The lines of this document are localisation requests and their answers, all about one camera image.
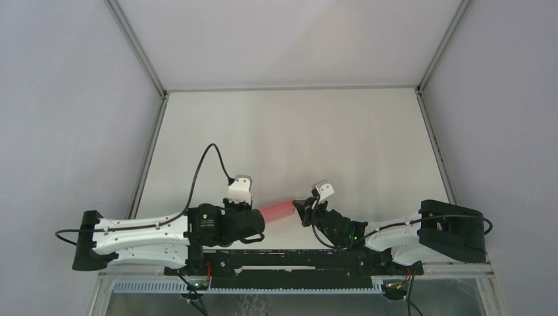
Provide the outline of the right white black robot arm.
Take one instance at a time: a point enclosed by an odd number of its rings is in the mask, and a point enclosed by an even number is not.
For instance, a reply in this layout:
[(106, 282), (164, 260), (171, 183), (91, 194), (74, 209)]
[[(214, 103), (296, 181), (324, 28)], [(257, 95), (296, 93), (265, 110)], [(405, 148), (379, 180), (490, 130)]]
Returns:
[(474, 209), (433, 199), (418, 211), (379, 223), (353, 221), (327, 208), (315, 197), (292, 202), (304, 227), (333, 250), (379, 253), (381, 268), (389, 274), (422, 261), (486, 261), (486, 241), (494, 225)]

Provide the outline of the pink cardboard box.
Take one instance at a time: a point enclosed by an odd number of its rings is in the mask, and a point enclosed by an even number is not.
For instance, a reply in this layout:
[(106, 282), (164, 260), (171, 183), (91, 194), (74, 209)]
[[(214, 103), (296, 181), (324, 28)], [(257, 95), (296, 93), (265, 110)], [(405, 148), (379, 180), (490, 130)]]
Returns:
[(268, 224), (293, 215), (295, 207), (293, 206), (293, 200), (288, 199), (260, 207), (259, 211), (261, 212), (265, 223)]

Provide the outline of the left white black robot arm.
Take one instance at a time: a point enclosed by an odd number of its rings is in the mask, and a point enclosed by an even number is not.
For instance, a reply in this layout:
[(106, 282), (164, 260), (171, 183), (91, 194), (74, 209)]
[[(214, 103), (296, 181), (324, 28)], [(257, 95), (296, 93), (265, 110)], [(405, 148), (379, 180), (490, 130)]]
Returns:
[(265, 219), (247, 203), (203, 203), (183, 213), (136, 220), (113, 220), (86, 211), (72, 262), (75, 271), (110, 265), (159, 265), (191, 275), (205, 268), (204, 249), (263, 240)]

